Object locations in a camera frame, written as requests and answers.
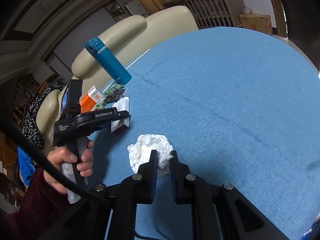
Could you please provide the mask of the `black white patterned garment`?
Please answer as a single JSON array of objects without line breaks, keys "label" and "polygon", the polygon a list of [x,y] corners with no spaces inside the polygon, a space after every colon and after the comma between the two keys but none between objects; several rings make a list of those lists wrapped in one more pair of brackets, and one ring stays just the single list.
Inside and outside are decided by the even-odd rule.
[{"label": "black white patterned garment", "polygon": [[62,91],[64,87],[64,84],[51,83],[41,94],[38,94],[35,97],[27,111],[23,126],[23,134],[38,150],[44,149],[45,146],[44,135],[40,132],[36,123],[36,117],[40,110],[41,104],[44,102],[45,98],[50,92],[53,90]]}]

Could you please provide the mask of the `white tissue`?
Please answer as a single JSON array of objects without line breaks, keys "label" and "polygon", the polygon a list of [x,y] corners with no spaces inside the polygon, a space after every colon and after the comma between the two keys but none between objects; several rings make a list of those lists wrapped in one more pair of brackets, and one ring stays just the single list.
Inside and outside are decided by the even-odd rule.
[{"label": "white tissue", "polygon": [[173,146],[164,135],[142,134],[135,144],[127,147],[129,152],[129,162],[133,172],[138,173],[140,165],[149,162],[152,150],[158,154],[157,177],[162,178],[169,173],[170,159],[173,158],[171,152]]}]

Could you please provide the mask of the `cardboard box by wall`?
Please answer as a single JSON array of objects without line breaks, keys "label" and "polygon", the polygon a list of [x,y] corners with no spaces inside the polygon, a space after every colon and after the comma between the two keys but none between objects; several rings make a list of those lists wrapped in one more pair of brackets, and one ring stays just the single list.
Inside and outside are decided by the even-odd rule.
[{"label": "cardboard box by wall", "polygon": [[239,18],[243,28],[255,30],[271,36],[273,35],[270,15],[258,13],[240,14]]}]

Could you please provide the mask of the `wooden slatted crib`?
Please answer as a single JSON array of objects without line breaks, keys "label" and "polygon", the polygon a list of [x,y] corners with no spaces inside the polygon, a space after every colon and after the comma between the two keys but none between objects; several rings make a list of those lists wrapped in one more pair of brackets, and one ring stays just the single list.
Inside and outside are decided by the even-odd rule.
[{"label": "wooden slatted crib", "polygon": [[239,15],[245,9],[243,0],[170,0],[163,7],[177,5],[183,5],[191,11],[199,29],[241,27]]}]

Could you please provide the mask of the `white plastic strip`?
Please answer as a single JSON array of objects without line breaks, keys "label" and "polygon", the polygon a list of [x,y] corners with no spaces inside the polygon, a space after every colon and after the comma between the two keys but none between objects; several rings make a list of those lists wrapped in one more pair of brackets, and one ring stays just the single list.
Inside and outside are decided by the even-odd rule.
[{"label": "white plastic strip", "polygon": [[[134,59],[130,64],[128,64],[125,69],[129,70],[134,64],[136,64],[140,59],[142,59],[147,53],[149,53],[151,51],[151,49],[148,49],[147,51],[145,51],[143,54],[141,54],[139,57],[137,57],[136,59]],[[103,88],[103,93],[106,93],[107,90],[116,84],[115,80],[111,80],[108,82],[108,84]]]}]

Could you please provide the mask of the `green candy bag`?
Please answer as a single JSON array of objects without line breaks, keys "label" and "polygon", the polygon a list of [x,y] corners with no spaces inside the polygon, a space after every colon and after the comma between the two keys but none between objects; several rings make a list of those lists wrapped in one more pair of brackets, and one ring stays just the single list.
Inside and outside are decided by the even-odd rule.
[{"label": "green candy bag", "polygon": [[110,103],[118,102],[126,93],[124,85],[113,85],[105,92],[105,97],[97,105],[96,109],[100,110]]}]

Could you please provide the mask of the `blue tablecloth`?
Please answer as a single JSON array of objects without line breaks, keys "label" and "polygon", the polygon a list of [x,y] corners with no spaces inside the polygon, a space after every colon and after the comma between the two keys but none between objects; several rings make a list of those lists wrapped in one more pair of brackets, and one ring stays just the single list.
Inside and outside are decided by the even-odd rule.
[{"label": "blue tablecloth", "polygon": [[94,141],[89,185],[133,174],[127,147],[167,137],[179,161],[234,185],[289,239],[319,214],[319,77],[280,40],[218,27],[171,38],[129,68],[130,126]]}]

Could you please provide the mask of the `white small carton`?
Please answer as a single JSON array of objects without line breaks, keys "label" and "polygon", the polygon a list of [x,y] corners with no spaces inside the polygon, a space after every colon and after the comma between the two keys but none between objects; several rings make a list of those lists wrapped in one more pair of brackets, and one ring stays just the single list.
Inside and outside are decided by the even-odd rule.
[{"label": "white small carton", "polygon": [[115,132],[120,128],[130,126],[130,99],[129,97],[121,98],[118,102],[115,102],[112,107],[116,108],[118,114],[120,114],[119,119],[111,122],[111,132]]}]

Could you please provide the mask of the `orange white carton box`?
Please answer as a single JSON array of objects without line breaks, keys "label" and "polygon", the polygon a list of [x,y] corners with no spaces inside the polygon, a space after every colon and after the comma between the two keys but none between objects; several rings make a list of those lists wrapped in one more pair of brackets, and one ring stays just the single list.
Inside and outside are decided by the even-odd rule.
[{"label": "orange white carton box", "polygon": [[104,94],[93,85],[80,100],[81,113],[96,111],[104,98]]}]

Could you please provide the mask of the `teal thermos bottle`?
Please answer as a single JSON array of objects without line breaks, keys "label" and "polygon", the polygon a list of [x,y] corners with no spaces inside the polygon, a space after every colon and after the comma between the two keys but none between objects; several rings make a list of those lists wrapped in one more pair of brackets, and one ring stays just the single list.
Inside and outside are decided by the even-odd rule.
[{"label": "teal thermos bottle", "polygon": [[132,76],[100,38],[89,40],[85,48],[117,84],[125,85],[131,80]]}]

